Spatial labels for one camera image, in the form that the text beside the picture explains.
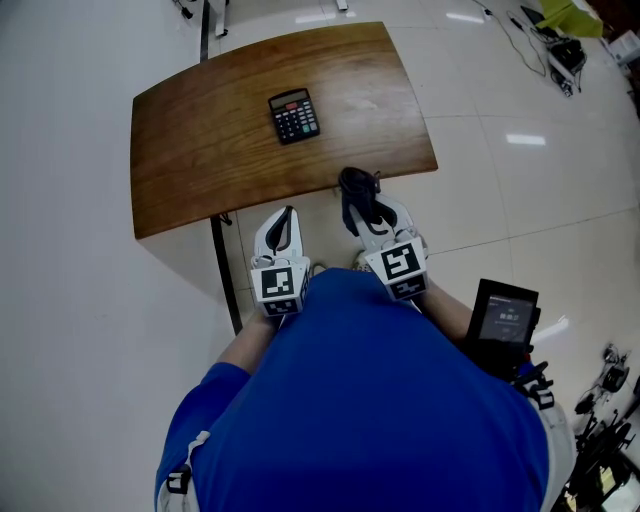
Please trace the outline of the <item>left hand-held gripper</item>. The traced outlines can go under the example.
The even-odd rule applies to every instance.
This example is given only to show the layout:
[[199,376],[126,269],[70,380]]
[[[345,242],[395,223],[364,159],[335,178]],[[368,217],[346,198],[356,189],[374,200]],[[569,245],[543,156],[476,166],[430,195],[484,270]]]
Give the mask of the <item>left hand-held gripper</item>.
[[310,281],[307,257],[302,256],[299,216],[293,206],[272,214],[256,231],[251,278],[258,306],[265,316],[286,316],[302,311]]

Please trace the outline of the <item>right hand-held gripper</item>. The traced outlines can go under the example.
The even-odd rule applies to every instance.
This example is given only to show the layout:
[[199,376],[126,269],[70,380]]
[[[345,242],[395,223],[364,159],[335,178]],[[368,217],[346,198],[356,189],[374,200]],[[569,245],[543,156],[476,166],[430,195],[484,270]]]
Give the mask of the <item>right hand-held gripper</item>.
[[394,212],[395,221],[391,224],[394,235],[388,232],[384,219],[379,223],[368,222],[354,205],[349,206],[349,212],[369,269],[392,300],[407,300],[428,288],[428,249],[402,203],[383,194],[377,195],[377,202]]

